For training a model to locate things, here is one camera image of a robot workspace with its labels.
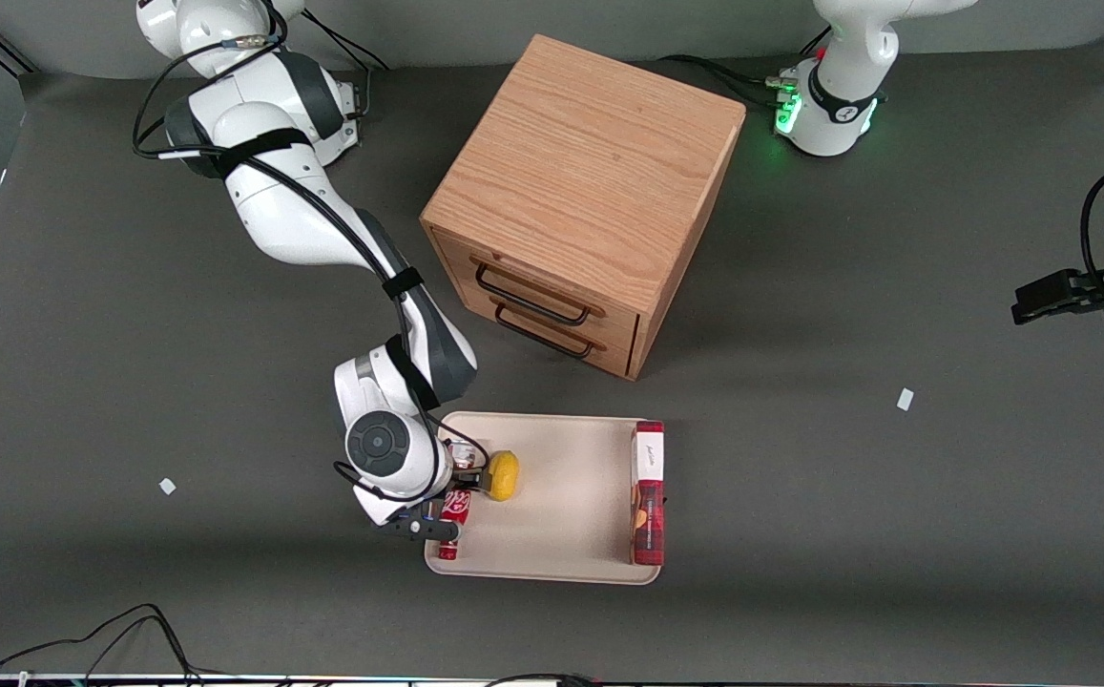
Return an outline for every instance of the beige tray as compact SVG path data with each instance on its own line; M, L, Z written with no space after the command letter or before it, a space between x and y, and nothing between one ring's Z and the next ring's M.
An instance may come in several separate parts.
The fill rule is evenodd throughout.
M474 495L459 557L425 563L440 574L648 584L661 567L629 563L631 430L628 418L456 412L446 424L488 452L510 450L521 473L512 499Z

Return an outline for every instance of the wooden drawer cabinet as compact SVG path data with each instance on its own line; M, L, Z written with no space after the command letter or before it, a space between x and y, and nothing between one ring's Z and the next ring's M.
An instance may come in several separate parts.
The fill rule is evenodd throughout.
M421 222L468 309L636 379L744 115L535 36Z

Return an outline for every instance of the red can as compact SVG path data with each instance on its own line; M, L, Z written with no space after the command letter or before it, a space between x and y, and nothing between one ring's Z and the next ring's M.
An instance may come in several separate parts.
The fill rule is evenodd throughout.
M442 504L442 519L449 522L457 522L459 526L459 539L463 538L463 526L468 521L468 511L471 509L471 493L465 488L455 488L446 495L446 503ZM459 540L454 542L442 542L437 548L437 558L443 561L453 561L459 557Z

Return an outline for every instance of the black velcro strap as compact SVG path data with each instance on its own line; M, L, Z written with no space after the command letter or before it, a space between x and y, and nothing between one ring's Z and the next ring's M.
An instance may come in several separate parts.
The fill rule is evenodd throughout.
M412 288L421 286L424 283L425 279L420 276L416 268L407 268L400 271L394 277L382 282L382 290L385 290L386 296L390 296L391 300L394 300L399 297L400 293L412 290Z
M298 144L310 145L310 139L306 138L301 130L273 129L267 134L261 134L251 140L243 140L241 144L234 145L233 148L215 157L213 165L216 168L216 173L221 175L221 179L225 179L238 165L258 156L259 152L290 148Z
M391 357L391 363L395 364L395 369L399 370L404 382L407 382L407 389L416 395L416 402L420 403L421 409L438 408L442 405L442 401L437 400L437 394L433 393L433 387L428 385L428 380L420 373L416 363L413 363L412 358L408 358L403 350L403 339L400 339L400 336L402 335L395 334L386 340L386 355Z

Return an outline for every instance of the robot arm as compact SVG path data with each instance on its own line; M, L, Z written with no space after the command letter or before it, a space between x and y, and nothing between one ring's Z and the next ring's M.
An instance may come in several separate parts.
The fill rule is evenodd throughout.
M233 148L268 131L295 129L295 125L277 105L243 103L216 118L212 144ZM408 269L411 265L381 223L335 192L312 145L259 152L257 159L319 194L369 250L372 262L381 265L380 277L394 279ZM341 231L269 176L237 166L225 178L225 190L251 239L268 256L293 264L372 269L371 261ZM347 430L343 447L349 464L360 475L355 496L376 525L446 487L452 462L442 444L431 440L422 408L463 395L477 366L468 341L433 303L424 285L413 285L399 295L399 308L405 341L393 340L335 370L335 395ZM431 397L416 399L412 387Z
M265 34L274 17L268 9L290 18L302 4L141 0L137 21L155 47L178 56L222 40ZM310 57L266 53L243 65L252 53L213 49L191 60L210 77L234 71L174 103L166 114L166 134L177 149L216 145L270 168L265 172L252 165L230 165L229 154L216 160L184 157L198 173L224 179L238 218L268 256L293 264L362 266L383 279L403 331L339 366L335 397L348 455L337 469L350 466L351 474L341 474L354 483L369 518L384 526L431 500L450 482L453 461L425 424L425 411L464 394L476 376L475 352L433 303L381 223L348 204L327 179L323 166L355 142L354 93ZM296 184L323 208L304 199ZM448 531L444 538L454 535Z

